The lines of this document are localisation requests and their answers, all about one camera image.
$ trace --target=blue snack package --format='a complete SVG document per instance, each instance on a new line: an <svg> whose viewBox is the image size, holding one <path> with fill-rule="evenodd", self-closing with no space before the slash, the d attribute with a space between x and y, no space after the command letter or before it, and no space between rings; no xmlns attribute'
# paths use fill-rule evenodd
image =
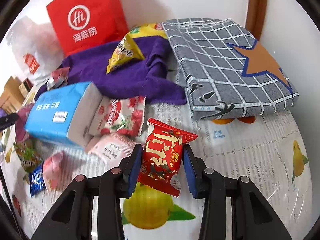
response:
<svg viewBox="0 0 320 240"><path fill-rule="evenodd" d="M32 172L29 173L31 197L45 189L42 174L42 165L43 163L38 165Z"/></svg>

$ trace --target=cardboard box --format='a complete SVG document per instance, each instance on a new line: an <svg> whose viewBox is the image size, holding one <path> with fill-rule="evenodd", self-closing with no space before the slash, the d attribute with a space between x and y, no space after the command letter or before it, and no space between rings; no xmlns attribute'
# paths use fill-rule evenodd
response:
<svg viewBox="0 0 320 240"><path fill-rule="evenodd" d="M85 148L102 95L92 82L43 93L32 108L25 130L40 140Z"/></svg>

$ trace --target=white plastic bag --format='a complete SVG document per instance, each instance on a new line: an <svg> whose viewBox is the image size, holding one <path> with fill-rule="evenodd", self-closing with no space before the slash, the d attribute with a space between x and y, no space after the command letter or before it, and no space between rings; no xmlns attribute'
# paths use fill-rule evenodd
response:
<svg viewBox="0 0 320 240"><path fill-rule="evenodd" d="M25 16L13 25L6 39L20 69L34 84L46 81L63 60L51 23L38 25Z"/></svg>

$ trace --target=white wall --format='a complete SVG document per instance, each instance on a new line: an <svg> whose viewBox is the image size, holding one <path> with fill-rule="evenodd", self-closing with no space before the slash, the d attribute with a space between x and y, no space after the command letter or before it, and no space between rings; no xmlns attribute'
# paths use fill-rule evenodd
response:
<svg viewBox="0 0 320 240"><path fill-rule="evenodd" d="M320 32L296 0L268 0L261 43L300 94L291 112L309 158L313 191L311 227L320 214Z"/></svg>
<svg viewBox="0 0 320 240"><path fill-rule="evenodd" d="M46 6L52 0L31 0L16 20L28 16L36 23L49 22ZM233 18L244 25L248 0L121 0L129 28L172 18ZM0 94L11 75L25 78L4 40L0 43Z"/></svg>

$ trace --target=blue gripper pad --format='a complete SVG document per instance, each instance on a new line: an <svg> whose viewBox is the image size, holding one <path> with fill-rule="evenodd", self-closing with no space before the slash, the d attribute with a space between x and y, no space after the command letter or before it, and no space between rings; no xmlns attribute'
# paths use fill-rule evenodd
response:
<svg viewBox="0 0 320 240"><path fill-rule="evenodd" d="M137 151L138 152L137 152L136 159L134 160L131 172L129 174L129 187L128 187L129 197L131 197L132 193L136 189L138 175L141 167L141 158L142 158L142 151L143 151L142 146L140 146Z"/></svg>
<svg viewBox="0 0 320 240"><path fill-rule="evenodd" d="M189 158L187 150L183 151L182 160L183 160L184 170L186 172L189 191L192 194L192 196L195 198L196 195L197 195L196 174L195 174L195 171L194 171L194 169L192 167L191 160Z"/></svg>

